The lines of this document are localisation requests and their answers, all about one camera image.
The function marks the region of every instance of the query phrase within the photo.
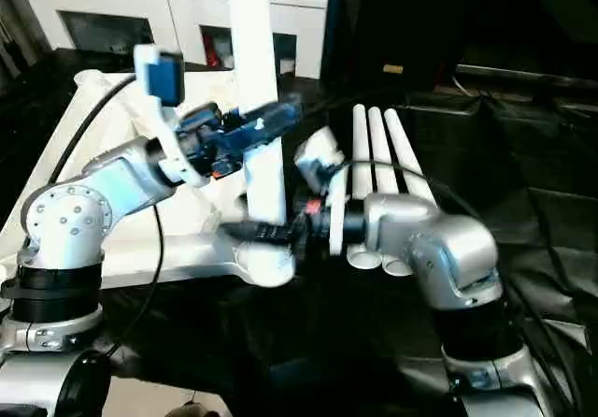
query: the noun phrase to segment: vertical white pole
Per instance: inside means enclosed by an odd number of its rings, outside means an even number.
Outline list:
[[[382,123],[382,113],[378,107],[369,109],[370,135],[372,136],[372,154],[374,160],[379,162],[391,163],[391,150],[384,132]],[[394,175],[394,169],[389,166],[376,165],[377,191],[379,193],[399,194],[399,185]],[[411,268],[402,260],[393,256],[384,255],[382,257],[382,268],[390,275],[403,277],[413,273]]]
[[[353,108],[353,159],[369,160],[370,145],[367,138],[367,120],[365,107],[357,104]],[[372,185],[372,170],[369,165],[354,165],[352,167],[353,199],[365,199],[374,191]],[[358,269],[373,269],[382,263],[379,253],[368,252],[363,244],[353,244],[347,247],[347,261]]]
[[[384,119],[386,120],[386,125],[389,127],[392,145],[394,146],[394,151],[396,152],[396,157],[399,163],[404,167],[421,174],[421,167],[418,163],[418,159],[411,148],[409,138],[407,138],[405,129],[401,124],[401,120],[399,120],[399,115],[394,108],[389,108],[384,112]],[[403,173],[403,177],[405,178],[405,184],[407,185],[410,194],[436,204],[430,185],[428,185],[426,180],[407,172]]]
[[[372,136],[372,154],[378,162],[391,163],[391,151],[386,141],[382,113],[378,107],[369,109],[368,118],[370,122],[370,135]],[[377,191],[379,193],[399,194],[399,186],[394,176],[394,169],[389,166],[376,165]]]
[[[238,106],[241,113],[278,100],[269,0],[229,0]],[[286,216],[280,138],[245,154],[249,216],[284,223]],[[263,286],[294,275],[294,261],[281,248],[251,244],[245,262]]]

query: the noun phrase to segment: wire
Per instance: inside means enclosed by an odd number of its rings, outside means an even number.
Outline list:
[[[522,325],[520,325],[521,335],[523,336],[523,339],[529,346],[530,353],[537,360],[538,364],[542,367],[542,370],[546,374],[550,386],[552,386],[555,392],[557,392],[557,396],[559,397],[561,404],[566,409],[568,408],[573,415],[578,415],[579,417],[583,416],[583,411],[581,408],[581,393],[579,392],[579,389],[577,387],[575,375],[573,373],[573,370],[571,370],[571,367],[569,367],[569,365],[565,362],[564,353],[562,353],[562,350],[559,347],[554,335],[550,332],[548,326],[546,325],[542,317],[538,314],[538,312],[535,310],[535,308],[532,306],[530,301],[527,299],[519,285],[510,277],[510,275],[505,275],[505,273],[503,273],[502,277],[508,284],[509,288],[515,292],[515,295],[518,297],[527,313],[532,317],[534,323],[542,330],[542,334],[548,341],[548,345],[550,345],[550,348],[556,354],[559,363],[562,365],[562,373],[564,374],[564,377],[569,385],[569,390],[571,391],[571,396],[573,397],[573,403],[571,403],[567,398],[567,395],[562,389],[559,381],[556,379],[554,372],[548,366],[548,362],[546,358],[544,358],[544,355],[534,346],[530,337],[523,330]]]
[[[461,85],[461,83],[454,76],[452,77],[452,82],[455,84],[455,87],[457,87],[459,90],[461,90],[461,92],[463,94],[465,94],[466,96],[469,96],[469,97],[474,97],[471,93],[469,93],[467,90],[465,90],[465,88]]]
[[[400,165],[398,163],[380,162],[377,160],[347,160],[339,167],[339,169],[342,169],[343,167],[345,167],[347,165],[382,165],[382,166],[392,167],[393,169],[398,169],[398,170],[401,170],[408,174],[411,174],[413,176],[419,177],[420,179],[426,180],[430,185],[435,187],[435,189],[439,193],[443,194],[444,196],[450,198],[455,203],[457,203],[471,217],[477,219],[478,221],[483,222],[480,214],[471,205],[469,205],[465,199],[463,199],[460,195],[458,195],[457,193],[452,191],[446,183],[444,183],[440,180],[426,176],[418,171],[414,171],[413,169],[410,169],[410,168]],[[562,401],[562,403],[566,403],[568,405],[567,408],[569,408],[570,411],[574,415],[577,415],[579,417],[583,416],[581,393],[577,386],[575,374],[573,372],[573,369],[567,363],[564,353],[562,352],[561,348],[559,347],[555,336],[551,333],[547,324],[544,322],[544,320],[542,319],[540,314],[537,312],[537,310],[534,308],[532,303],[525,296],[525,294],[520,289],[520,287],[517,285],[517,283],[514,280],[512,280],[506,272],[502,271],[502,272],[500,272],[500,274],[501,274],[501,277],[505,280],[505,283],[510,288],[512,288],[512,290],[518,296],[521,304],[523,305],[525,310],[528,312],[528,314],[530,314],[530,316],[534,320],[534,323],[540,328],[544,338],[548,342],[548,345],[550,346],[550,348],[554,352],[555,357],[559,361],[559,364],[561,364],[562,372],[563,372],[563,374],[567,380],[567,383],[569,385],[569,390],[571,391],[572,400],[569,401],[569,398],[565,394],[561,385],[556,380],[556,378],[554,376],[554,372],[552,372],[552,370],[550,370],[550,367],[548,366],[548,363],[546,362],[546,360],[543,357],[541,357],[541,358],[538,357],[537,358],[538,364],[544,371],[544,373],[548,379],[548,382],[554,389],[554,392],[559,396],[559,399]],[[527,335],[524,334],[524,331],[522,328],[521,328],[521,332],[523,333],[524,338],[526,339],[526,342],[530,346],[530,352],[540,353],[540,350],[537,349],[533,345],[533,343],[529,339],[529,337],[527,337]]]
[[[85,117],[85,119],[81,123],[81,126],[77,129],[77,132],[75,132],[71,140],[68,142],[68,145],[64,149],[63,154],[58,159],[58,163],[56,163],[56,166],[54,167],[54,170],[52,171],[50,178],[48,179],[48,184],[56,182],[58,176],[60,176],[60,173],[63,171],[64,166],[68,161],[68,158],[71,156],[71,154],[75,150],[75,147],[78,145],[81,138],[83,137],[83,134],[85,134],[89,126],[92,124],[93,120],[95,120],[97,115],[106,106],[108,101],[110,101],[110,99],[116,96],[117,93],[119,93],[124,87],[132,83],[134,80],[135,75],[129,76],[128,78],[121,80],[114,87],[112,87],[112,89],[110,89],[106,93],[106,95],[97,102],[97,104],[95,104],[95,106],[92,108],[92,111],[90,111],[90,113]]]
[[[146,299],[141,305],[141,308],[137,312],[137,315],[133,318],[133,320],[129,323],[129,326],[122,332],[122,334],[116,339],[112,347],[104,353],[104,356],[111,357],[122,343],[131,336],[131,333],[135,329],[136,325],[141,321],[143,315],[147,312],[150,308],[151,303],[153,302],[154,297],[156,296],[156,291],[158,290],[158,279],[160,277],[160,272],[162,271],[162,264],[164,262],[164,230],[162,228],[162,220],[160,219],[160,213],[158,212],[158,207],[153,205],[151,207],[153,209],[153,214],[156,218],[156,226],[158,227],[158,239],[160,244],[160,254],[158,257],[158,265],[156,266],[156,270],[154,271],[153,278],[149,283],[149,292],[146,295]]]
[[[419,171],[415,171],[410,169],[406,166],[400,165],[398,163],[391,163],[391,162],[380,162],[377,160],[348,160],[344,162],[338,169],[342,169],[347,165],[380,165],[380,166],[387,166],[392,167],[394,169],[399,169],[407,174],[411,174],[413,176],[419,177],[420,179],[426,180],[432,186],[435,187],[437,191],[444,191],[445,196],[452,199],[457,205],[459,205],[467,214],[471,217],[476,218],[478,221],[483,221],[480,214],[471,206],[469,203],[463,199],[461,196],[453,192],[450,187],[444,183],[443,181],[434,179],[432,177],[426,176]]]
[[[311,108],[308,108],[306,110],[305,116],[308,117],[311,115],[315,115],[317,113],[321,113],[324,110],[342,107],[342,106],[345,106],[346,104],[351,104],[351,103],[357,102],[361,99],[365,99],[367,96],[370,96],[372,94],[382,94],[382,93],[388,93],[388,92],[401,93],[404,96],[404,98],[406,99],[405,102],[407,104],[409,103],[409,96],[404,90],[402,90],[401,88],[398,88],[398,87],[388,86],[388,87],[381,87],[381,88],[375,88],[372,90],[367,90],[365,92],[359,92],[359,93],[352,94],[349,96],[340,96],[337,98],[330,99],[328,101],[319,102],[319,103],[311,106]]]

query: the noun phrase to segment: yellow label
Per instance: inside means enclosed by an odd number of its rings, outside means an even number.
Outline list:
[[[384,65],[382,71],[385,73],[391,74],[403,74],[403,66],[402,65]]]

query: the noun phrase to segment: white platform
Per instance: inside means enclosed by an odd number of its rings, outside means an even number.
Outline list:
[[[99,71],[84,71],[76,78],[81,82],[68,109],[42,152],[31,177],[0,232],[0,280],[11,275],[16,267],[16,252],[21,247],[21,206],[35,189],[46,184],[52,169],[73,134],[93,105],[123,74],[103,75]],[[222,110],[235,107],[236,86],[233,72],[186,73],[187,100],[179,111],[202,105],[210,100]],[[60,180],[77,175],[87,162],[130,140],[135,135],[148,135],[144,125],[147,98],[134,83],[110,101],[98,115],[69,159]],[[242,172],[223,180],[212,181],[200,190],[183,185],[175,195],[158,205],[165,234],[165,258],[161,280],[184,280],[196,277],[193,272],[193,247],[199,232],[215,228],[221,217],[239,216],[235,205],[244,191]],[[151,210],[145,209],[127,216],[104,243],[103,287],[147,283],[158,261],[158,233]]]

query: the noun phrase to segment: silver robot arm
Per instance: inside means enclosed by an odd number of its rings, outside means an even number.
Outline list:
[[[225,229],[240,239],[271,243],[305,241],[303,231],[308,237],[328,239],[331,254],[363,244],[367,252],[405,263],[433,311],[451,389],[468,415],[553,416],[546,385],[505,315],[498,251],[488,228],[407,194],[370,194],[363,201],[346,201],[342,180],[347,168],[342,162],[332,133],[321,129],[295,156],[307,184],[320,195],[307,201],[303,211],[309,225],[297,231],[232,223]],[[518,389],[528,394],[514,395]]]
[[[243,165],[243,153],[280,137],[301,119],[296,95],[245,115],[216,104],[178,122],[179,54],[135,48],[137,80],[162,116],[143,137],[93,159],[80,176],[33,193],[22,209],[30,238],[15,278],[2,284],[11,307],[0,328],[0,411],[11,415],[101,415],[110,371],[91,350],[102,321],[102,242],[126,215],[201,186]]]

